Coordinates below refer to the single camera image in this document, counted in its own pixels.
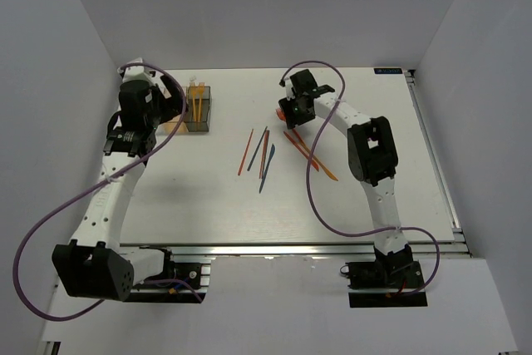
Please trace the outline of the red-orange plastic fork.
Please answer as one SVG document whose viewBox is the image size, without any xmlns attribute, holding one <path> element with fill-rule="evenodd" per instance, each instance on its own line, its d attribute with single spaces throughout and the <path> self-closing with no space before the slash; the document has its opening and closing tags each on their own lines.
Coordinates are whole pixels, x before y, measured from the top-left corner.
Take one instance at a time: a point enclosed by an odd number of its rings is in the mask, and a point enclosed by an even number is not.
<svg viewBox="0 0 532 355">
<path fill-rule="evenodd" d="M 277 109 L 276 109 L 276 114 L 277 114 L 278 118 L 279 118 L 281 121 L 286 121 L 286 117 L 285 117 L 285 115 L 284 115 L 282 109 L 277 108 Z"/>
</svg>

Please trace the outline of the yellow-orange plastic fork bent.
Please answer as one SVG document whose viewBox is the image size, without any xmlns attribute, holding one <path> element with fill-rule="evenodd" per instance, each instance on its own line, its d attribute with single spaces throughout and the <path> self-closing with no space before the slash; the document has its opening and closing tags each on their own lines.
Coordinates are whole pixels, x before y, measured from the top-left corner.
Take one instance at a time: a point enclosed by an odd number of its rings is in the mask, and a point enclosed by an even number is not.
<svg viewBox="0 0 532 355">
<path fill-rule="evenodd" d="M 197 123 L 199 121 L 199 116 L 198 116 L 198 107 L 196 105 L 196 100 L 199 98 L 199 95 L 200 95 L 199 88 L 196 85 L 190 85 L 189 92 L 190 92 L 190 99 L 192 101 L 193 121 Z"/>
</svg>

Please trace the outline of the blue plastic knife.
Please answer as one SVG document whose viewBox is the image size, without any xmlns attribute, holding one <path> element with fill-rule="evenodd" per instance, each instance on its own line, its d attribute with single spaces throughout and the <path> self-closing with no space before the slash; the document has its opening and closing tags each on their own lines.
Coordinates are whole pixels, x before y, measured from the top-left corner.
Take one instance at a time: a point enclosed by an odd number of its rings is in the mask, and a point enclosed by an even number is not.
<svg viewBox="0 0 532 355">
<path fill-rule="evenodd" d="M 262 191 L 263 191 L 263 188 L 264 188 L 264 184 L 265 184 L 265 181 L 267 179 L 267 175 L 268 175 L 268 170 L 269 170 L 269 167 L 270 167 L 270 164 L 271 164 L 271 161 L 274 157 L 274 154 L 275 154 L 275 151 L 276 151 L 276 147 L 275 147 L 275 144 L 272 144 L 271 147 L 270 147 L 270 151 L 268 153 L 268 159 L 266 161 L 266 165 L 264 167 L 264 171 L 263 171 L 263 176 L 261 178 L 261 182 L 260 182 L 260 186 L 259 186 L 259 193 L 261 194 Z"/>
</svg>

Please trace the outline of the yellow-orange plastic fork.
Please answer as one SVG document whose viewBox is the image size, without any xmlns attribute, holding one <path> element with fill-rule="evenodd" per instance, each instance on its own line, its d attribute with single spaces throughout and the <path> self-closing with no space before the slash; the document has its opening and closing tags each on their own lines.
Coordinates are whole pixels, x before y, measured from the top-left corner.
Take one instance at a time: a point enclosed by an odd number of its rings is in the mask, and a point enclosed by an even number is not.
<svg viewBox="0 0 532 355">
<path fill-rule="evenodd" d="M 197 107 L 197 116 L 196 116 L 196 122 L 197 123 L 201 122 L 204 89 L 205 89 L 205 84 L 203 82 L 200 82 L 199 85 L 197 86 L 197 89 L 196 89 L 196 92 L 197 92 L 198 98 L 199 98 L 199 105 Z"/>
</svg>

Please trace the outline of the red-orange plastic knife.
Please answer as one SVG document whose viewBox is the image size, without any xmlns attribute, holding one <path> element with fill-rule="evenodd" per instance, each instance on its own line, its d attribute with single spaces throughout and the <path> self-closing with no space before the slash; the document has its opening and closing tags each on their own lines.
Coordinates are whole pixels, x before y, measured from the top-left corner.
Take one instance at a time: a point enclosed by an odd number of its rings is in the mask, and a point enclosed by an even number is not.
<svg viewBox="0 0 532 355">
<path fill-rule="evenodd" d="M 311 160 L 309 158 L 309 154 L 308 152 L 302 148 L 302 146 L 294 139 L 292 138 L 292 136 L 287 133 L 287 131 L 284 131 L 283 132 L 284 136 L 290 141 L 290 143 L 303 155 L 303 157 L 307 160 L 307 161 L 310 161 L 310 164 L 311 166 L 316 170 L 316 171 L 319 171 L 319 165 L 316 163 L 316 161 L 314 160 Z"/>
</svg>

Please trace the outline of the yellow-orange plastic knife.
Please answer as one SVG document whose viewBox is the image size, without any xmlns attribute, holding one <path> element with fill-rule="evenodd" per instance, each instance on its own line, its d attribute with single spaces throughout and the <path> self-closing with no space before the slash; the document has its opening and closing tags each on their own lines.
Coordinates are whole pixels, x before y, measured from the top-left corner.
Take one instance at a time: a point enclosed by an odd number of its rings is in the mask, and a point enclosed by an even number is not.
<svg viewBox="0 0 532 355">
<path fill-rule="evenodd" d="M 297 143 L 298 143 L 299 147 L 303 150 L 304 155 L 306 157 L 308 157 L 310 155 L 310 147 L 307 146 L 307 144 L 305 143 L 304 139 L 300 136 L 300 134 L 295 129 L 292 130 L 292 133 L 296 137 Z M 313 156 L 313 163 L 320 170 L 322 170 L 329 179 L 334 180 L 334 181 L 338 181 L 338 178 L 335 176 L 335 174 L 333 174 L 330 171 L 330 169 L 328 169 L 325 166 L 325 164 L 323 164 L 315 155 Z"/>
</svg>

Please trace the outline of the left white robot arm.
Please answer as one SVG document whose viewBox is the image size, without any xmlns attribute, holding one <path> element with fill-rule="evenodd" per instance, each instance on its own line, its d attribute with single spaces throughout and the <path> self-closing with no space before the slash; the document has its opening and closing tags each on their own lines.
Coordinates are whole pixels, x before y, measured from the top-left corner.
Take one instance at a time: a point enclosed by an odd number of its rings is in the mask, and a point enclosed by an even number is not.
<svg viewBox="0 0 532 355">
<path fill-rule="evenodd" d="M 175 266 L 163 249 L 124 249 L 121 229 L 135 186 L 145 171 L 145 156 L 155 149 L 159 125 L 186 109 L 179 87 L 167 75 L 159 82 L 142 72 L 124 76 L 119 110 L 111 117 L 103 148 L 101 182 L 68 244 L 59 244 L 52 262 L 68 295 L 125 301 L 149 279 L 165 288 Z"/>
</svg>

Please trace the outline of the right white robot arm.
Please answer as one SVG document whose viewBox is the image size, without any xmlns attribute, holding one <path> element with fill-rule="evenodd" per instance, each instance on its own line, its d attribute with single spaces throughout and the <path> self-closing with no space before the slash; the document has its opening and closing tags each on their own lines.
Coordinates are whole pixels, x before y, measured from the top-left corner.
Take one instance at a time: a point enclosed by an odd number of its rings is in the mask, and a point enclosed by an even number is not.
<svg viewBox="0 0 532 355">
<path fill-rule="evenodd" d="M 278 102 L 287 128 L 292 130 L 316 117 L 324 119 L 347 140 L 347 162 L 366 194 L 373 224 L 376 260 L 367 275 L 392 288 L 413 264 L 411 247 L 401 232 L 395 197 L 398 154 L 389 120 L 357 111 L 329 85 L 318 85 L 308 70 L 283 76 L 286 96 Z"/>
</svg>

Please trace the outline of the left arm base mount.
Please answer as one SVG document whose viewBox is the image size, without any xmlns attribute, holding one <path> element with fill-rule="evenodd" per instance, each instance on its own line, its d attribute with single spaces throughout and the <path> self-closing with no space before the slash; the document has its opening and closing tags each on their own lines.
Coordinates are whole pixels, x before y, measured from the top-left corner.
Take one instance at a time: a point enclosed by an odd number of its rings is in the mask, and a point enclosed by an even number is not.
<svg viewBox="0 0 532 355">
<path fill-rule="evenodd" d="M 140 247 L 125 255 L 135 278 L 128 303 L 201 303 L 210 277 L 209 260 L 174 254 L 170 249 Z"/>
</svg>

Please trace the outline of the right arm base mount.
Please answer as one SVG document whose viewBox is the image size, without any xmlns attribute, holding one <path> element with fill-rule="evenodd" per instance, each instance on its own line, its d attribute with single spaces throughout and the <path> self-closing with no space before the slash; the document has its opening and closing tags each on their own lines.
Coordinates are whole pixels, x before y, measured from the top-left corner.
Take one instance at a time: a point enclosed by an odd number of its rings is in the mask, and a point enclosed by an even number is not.
<svg viewBox="0 0 532 355">
<path fill-rule="evenodd" d="M 354 261 L 340 268 L 348 280 L 351 308 L 424 308 L 428 305 L 420 264 L 406 245 L 397 253 L 375 252 L 373 261 Z"/>
</svg>

